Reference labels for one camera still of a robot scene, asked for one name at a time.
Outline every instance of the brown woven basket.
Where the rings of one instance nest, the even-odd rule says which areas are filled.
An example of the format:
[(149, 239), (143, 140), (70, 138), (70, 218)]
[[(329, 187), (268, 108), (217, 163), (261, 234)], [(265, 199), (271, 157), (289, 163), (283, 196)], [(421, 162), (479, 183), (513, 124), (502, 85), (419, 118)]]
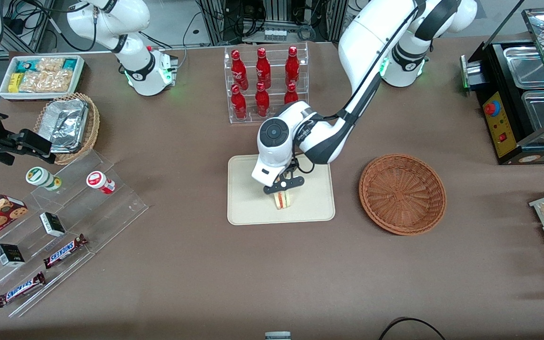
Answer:
[[(98, 129), (100, 127), (100, 114), (98, 112), (98, 108), (95, 107), (94, 102), (87, 95), (84, 95), (82, 93), (73, 93), (60, 98), (56, 98), (50, 103), (53, 103), (55, 101), (69, 101), (71, 99), (81, 99), (89, 104), (88, 120), (85, 123), (85, 131), (82, 142), (83, 146), (77, 153), (56, 153), (56, 164), (58, 165), (69, 164), (74, 159), (79, 157), (79, 155), (93, 148), (95, 140), (98, 138)], [(37, 118), (37, 123), (33, 128), (34, 132), (39, 131), (39, 127), (41, 126), (41, 120), (43, 119), (43, 113), (45, 112), (47, 106), (50, 105), (50, 103), (47, 103), (43, 110), (41, 110), (41, 114), (39, 114), (39, 118)]]
[(423, 234), (444, 217), (446, 192), (440, 177), (409, 155), (392, 153), (369, 163), (358, 192), (367, 215), (394, 234)]

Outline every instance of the red bottle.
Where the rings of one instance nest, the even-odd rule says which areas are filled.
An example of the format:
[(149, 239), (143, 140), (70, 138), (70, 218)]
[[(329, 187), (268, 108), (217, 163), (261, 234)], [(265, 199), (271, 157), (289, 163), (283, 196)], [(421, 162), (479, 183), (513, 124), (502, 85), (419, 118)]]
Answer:
[(270, 96), (266, 92), (266, 87), (263, 82), (257, 83), (255, 103), (257, 103), (257, 114), (259, 114), (260, 117), (268, 116), (268, 108), (270, 108)]
[(235, 116), (238, 120), (244, 120), (247, 118), (245, 97), (240, 93), (240, 88), (237, 84), (232, 84), (231, 90), (232, 97), (230, 97), (230, 101), (232, 102), (232, 109), (235, 112)]
[(287, 93), (285, 93), (285, 104), (293, 103), (299, 100), (299, 96), (295, 93), (295, 83), (290, 82), (287, 85)]
[(287, 58), (287, 63), (285, 64), (285, 83), (287, 86), (289, 86), (291, 82), (297, 84), (299, 80), (299, 60), (297, 52), (297, 47), (289, 47), (289, 58)]
[(232, 56), (232, 77), (235, 83), (240, 86), (240, 89), (246, 91), (249, 88), (249, 81), (247, 80), (247, 68), (245, 63), (240, 60), (240, 52), (233, 50), (230, 55)]
[(262, 82), (265, 88), (272, 86), (272, 73), (270, 71), (270, 62), (266, 58), (266, 49), (263, 47), (257, 48), (257, 81)]

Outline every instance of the red emergency stop button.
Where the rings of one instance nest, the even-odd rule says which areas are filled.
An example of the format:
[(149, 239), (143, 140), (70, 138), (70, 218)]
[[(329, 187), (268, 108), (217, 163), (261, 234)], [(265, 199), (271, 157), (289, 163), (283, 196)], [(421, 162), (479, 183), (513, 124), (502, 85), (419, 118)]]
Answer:
[(490, 117), (496, 117), (501, 112), (501, 104), (498, 101), (492, 101), (484, 105), (484, 113)]

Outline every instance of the snickers bar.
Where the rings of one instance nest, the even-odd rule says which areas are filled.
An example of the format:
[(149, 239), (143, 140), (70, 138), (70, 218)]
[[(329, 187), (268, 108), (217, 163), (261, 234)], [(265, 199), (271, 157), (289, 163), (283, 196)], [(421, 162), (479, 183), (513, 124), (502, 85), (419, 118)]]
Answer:
[(83, 234), (75, 237), (73, 241), (68, 243), (66, 246), (63, 246), (61, 250), (58, 250), (58, 252), (55, 252), (54, 254), (52, 254), (52, 256), (43, 260), (43, 263), (45, 263), (45, 269), (52, 268), (52, 266), (55, 265), (56, 262), (62, 261), (65, 257), (69, 256), (72, 252), (79, 249), (82, 245), (86, 243), (87, 239), (85, 239)]
[(43, 272), (39, 272), (34, 278), (12, 289), (11, 291), (7, 292), (7, 294), (0, 295), (0, 308), (4, 307), (13, 299), (25, 294), (26, 292), (28, 292), (32, 288), (39, 286), (40, 284), (45, 285), (45, 276), (43, 275)]

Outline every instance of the tabletop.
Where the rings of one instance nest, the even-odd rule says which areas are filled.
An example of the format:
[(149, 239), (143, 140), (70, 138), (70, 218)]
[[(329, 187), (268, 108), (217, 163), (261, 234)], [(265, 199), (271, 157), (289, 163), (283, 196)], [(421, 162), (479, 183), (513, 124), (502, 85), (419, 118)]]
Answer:
[[(255, 154), (258, 125), (231, 125), (223, 48), (189, 50), (175, 87), (142, 97), (113, 54), (84, 54), (80, 91), (101, 115), (95, 149), (151, 205), (97, 256), (21, 318), (0, 311), (0, 338), (376, 338), (399, 316), (449, 339), (544, 339), (544, 234), (527, 202), (544, 196), (544, 166), (498, 166), (475, 96), (461, 90), (459, 56), (481, 38), (437, 39), (415, 84), (383, 84), (331, 164), (335, 217), (233, 226), (227, 163)], [(331, 43), (309, 43), (310, 105), (337, 112), (349, 82)], [(171, 51), (181, 56), (182, 51)], [(0, 102), (8, 130), (34, 125), (43, 102)], [(400, 237), (363, 211), (362, 169), (385, 153), (434, 168), (444, 219)], [(0, 193), (22, 198), (43, 162), (0, 164)], [(58, 166), (45, 166), (51, 171)], [(416, 325), (387, 339), (427, 338)]]

